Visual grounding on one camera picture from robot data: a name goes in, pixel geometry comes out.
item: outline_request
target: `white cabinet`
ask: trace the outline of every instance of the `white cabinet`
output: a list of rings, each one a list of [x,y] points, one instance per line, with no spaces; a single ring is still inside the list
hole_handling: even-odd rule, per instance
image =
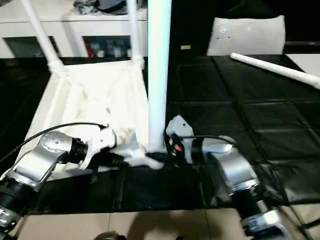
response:
[[[60,56],[74,55],[62,22],[43,22],[43,26]],[[42,50],[35,35],[29,22],[0,23],[0,58],[40,57]]]
[[[61,57],[128,57],[127,15],[80,15],[73,0],[32,0],[43,27]],[[137,13],[140,49],[148,55],[147,9]],[[0,7],[0,58],[41,57],[36,33],[20,0]]]
[[[148,54],[147,25],[145,20],[138,21],[143,56]],[[95,56],[103,51],[106,57],[127,57],[131,48],[129,21],[66,21],[63,26],[75,57],[90,57],[88,51]]]

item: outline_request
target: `black table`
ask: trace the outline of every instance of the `black table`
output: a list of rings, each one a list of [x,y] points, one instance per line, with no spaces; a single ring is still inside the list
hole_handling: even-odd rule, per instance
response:
[[[254,56],[299,70],[285,55]],[[112,59],[64,58],[65,64]],[[147,79],[148,65],[143,71]],[[49,79],[44,59],[0,61],[4,155],[26,135]],[[259,164],[275,205],[320,200],[320,91],[228,56],[171,61],[166,119],[182,115],[195,135],[226,135]],[[0,168],[13,164],[13,156]],[[223,208],[226,187],[211,165],[127,168],[47,182],[32,214],[107,213]]]

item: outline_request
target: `white pipe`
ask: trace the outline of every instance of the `white pipe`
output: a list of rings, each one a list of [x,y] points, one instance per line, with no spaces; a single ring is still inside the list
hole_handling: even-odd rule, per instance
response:
[[[21,0],[24,9],[32,23],[34,30],[37,34],[37,40],[43,50],[43,53],[48,61],[48,66],[51,72],[59,73],[65,72],[64,65],[58,58],[58,55],[52,46],[48,35],[46,34],[44,27],[40,23],[39,17],[36,14],[33,4],[31,0]]]
[[[131,50],[132,50],[132,62],[133,64],[141,65],[141,68],[144,68],[144,59],[141,55],[140,51],[140,41],[139,41],[139,33],[138,31],[138,17],[137,17],[137,1],[136,0],[126,0],[128,14],[129,14],[129,22],[130,22],[130,42],[131,42]]]
[[[164,148],[171,3],[148,1],[149,152]]]
[[[302,71],[297,71],[285,66],[280,66],[277,64],[273,64],[267,61],[262,61],[259,59],[255,59],[252,57],[244,56],[238,53],[231,53],[230,58],[238,60],[240,62],[250,64],[253,66],[256,66],[258,68],[262,68],[271,72],[274,72],[276,74],[280,74],[283,76],[286,76],[288,78],[292,78],[295,80],[298,80],[300,82],[303,82],[305,84],[309,84],[316,89],[320,89],[320,77],[314,76]]]

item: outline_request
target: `wrinkled white fabric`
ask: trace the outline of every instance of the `wrinkled white fabric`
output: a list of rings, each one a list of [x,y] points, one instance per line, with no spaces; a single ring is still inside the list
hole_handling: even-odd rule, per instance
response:
[[[131,61],[118,61],[65,67],[69,70],[68,82],[72,84],[66,84],[66,79],[63,83],[59,83],[60,79],[58,81],[54,77],[50,79],[58,84],[48,84],[41,100],[44,102],[39,104],[38,110],[41,112],[37,110],[27,137],[65,123],[92,122],[109,125],[117,136],[119,146],[118,152],[118,148],[113,151],[126,158],[141,158],[148,146],[149,118],[147,93],[140,66],[133,65]],[[59,99],[52,101],[48,96],[53,96],[57,89],[61,89]],[[62,104],[50,105],[49,102]],[[75,125],[59,131],[86,142],[100,129],[91,125]],[[30,142],[20,151],[19,156],[32,150],[37,144],[36,140]],[[99,170],[107,171],[108,168],[101,167]],[[50,180],[87,173],[88,171],[79,170],[77,164],[57,164]]]

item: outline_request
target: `floor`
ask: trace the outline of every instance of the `floor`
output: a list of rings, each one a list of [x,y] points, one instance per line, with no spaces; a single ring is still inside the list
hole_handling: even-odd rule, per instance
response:
[[[298,206],[306,222],[316,220],[319,207]],[[129,240],[245,240],[234,209],[144,211],[70,215],[32,215],[19,223],[19,240],[93,240],[98,234],[116,231]],[[320,229],[310,230],[320,240]]]

